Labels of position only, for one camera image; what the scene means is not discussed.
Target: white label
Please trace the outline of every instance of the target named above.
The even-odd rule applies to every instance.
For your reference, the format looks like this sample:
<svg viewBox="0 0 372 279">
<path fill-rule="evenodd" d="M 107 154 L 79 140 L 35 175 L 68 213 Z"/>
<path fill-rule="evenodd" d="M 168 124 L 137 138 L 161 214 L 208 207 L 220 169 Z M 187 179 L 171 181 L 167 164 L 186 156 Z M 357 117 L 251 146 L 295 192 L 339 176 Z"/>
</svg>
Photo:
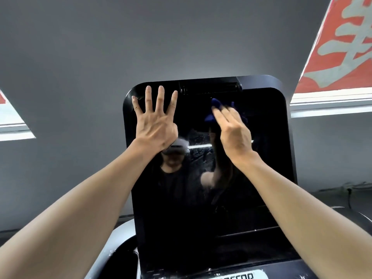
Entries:
<svg viewBox="0 0 372 279">
<path fill-rule="evenodd" d="M 211 277 L 210 279 L 269 279 L 262 270 L 250 270 L 224 276 Z"/>
</svg>

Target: forearm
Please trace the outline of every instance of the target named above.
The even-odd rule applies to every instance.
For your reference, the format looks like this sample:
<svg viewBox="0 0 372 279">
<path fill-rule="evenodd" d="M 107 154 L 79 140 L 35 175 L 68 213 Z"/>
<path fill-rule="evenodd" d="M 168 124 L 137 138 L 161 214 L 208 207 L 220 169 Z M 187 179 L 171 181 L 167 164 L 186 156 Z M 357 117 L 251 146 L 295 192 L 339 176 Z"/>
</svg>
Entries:
<svg viewBox="0 0 372 279">
<path fill-rule="evenodd" d="M 0 248 L 0 278 L 83 278 L 155 149 L 134 141 Z"/>
<path fill-rule="evenodd" d="M 319 278 L 371 278 L 372 237 L 263 163 L 252 152 L 237 167 Z"/>
</svg>

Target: left hand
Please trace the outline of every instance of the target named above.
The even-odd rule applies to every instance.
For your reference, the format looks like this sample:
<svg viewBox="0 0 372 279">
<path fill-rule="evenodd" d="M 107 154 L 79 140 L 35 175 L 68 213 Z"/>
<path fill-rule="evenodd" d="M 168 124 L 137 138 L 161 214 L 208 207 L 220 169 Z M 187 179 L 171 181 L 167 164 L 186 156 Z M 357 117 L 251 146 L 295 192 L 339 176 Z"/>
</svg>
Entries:
<svg viewBox="0 0 372 279">
<path fill-rule="evenodd" d="M 164 113 L 164 87 L 159 86 L 155 111 L 152 107 L 151 87 L 145 91 L 145 113 L 138 100 L 132 97 L 134 111 L 137 115 L 136 140 L 144 140 L 158 152 L 167 149 L 177 138 L 178 128 L 173 122 L 178 92 L 174 91 L 167 112 Z"/>
</svg>

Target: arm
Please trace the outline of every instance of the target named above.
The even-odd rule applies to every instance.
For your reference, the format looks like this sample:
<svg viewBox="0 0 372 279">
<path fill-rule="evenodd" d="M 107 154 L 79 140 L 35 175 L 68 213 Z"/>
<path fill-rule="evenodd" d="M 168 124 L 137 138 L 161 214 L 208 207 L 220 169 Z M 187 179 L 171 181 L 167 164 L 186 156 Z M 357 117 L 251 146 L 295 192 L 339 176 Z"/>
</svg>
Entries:
<svg viewBox="0 0 372 279">
<path fill-rule="evenodd" d="M 253 183 L 286 237 L 322 279 L 372 277 L 372 237 L 266 165 L 234 109 L 214 108 L 221 141 L 235 166 Z"/>
<path fill-rule="evenodd" d="M 119 212 L 146 165 L 177 138 L 173 123 L 177 94 L 163 112 L 159 88 L 152 110 L 146 89 L 146 113 L 136 98 L 136 139 L 117 159 L 43 211 L 0 248 L 1 279 L 83 278 L 104 247 Z"/>
</svg>

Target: hand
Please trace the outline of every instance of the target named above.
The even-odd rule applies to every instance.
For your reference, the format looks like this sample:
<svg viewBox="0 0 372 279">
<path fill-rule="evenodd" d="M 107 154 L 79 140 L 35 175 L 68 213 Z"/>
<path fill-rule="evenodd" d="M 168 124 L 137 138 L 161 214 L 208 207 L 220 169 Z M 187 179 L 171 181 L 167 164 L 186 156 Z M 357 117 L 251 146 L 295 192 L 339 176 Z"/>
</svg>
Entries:
<svg viewBox="0 0 372 279">
<path fill-rule="evenodd" d="M 145 91 L 146 111 L 142 112 L 138 100 L 132 96 L 134 111 L 137 115 L 136 140 L 151 144 L 157 152 L 168 148 L 178 137 L 177 125 L 173 122 L 178 92 L 174 91 L 166 113 L 164 113 L 164 87 L 159 86 L 155 111 L 152 107 L 151 87 Z"/>
<path fill-rule="evenodd" d="M 236 166 L 253 152 L 251 132 L 234 108 L 212 107 L 212 112 L 221 128 L 221 142 L 225 153 Z"/>
</svg>

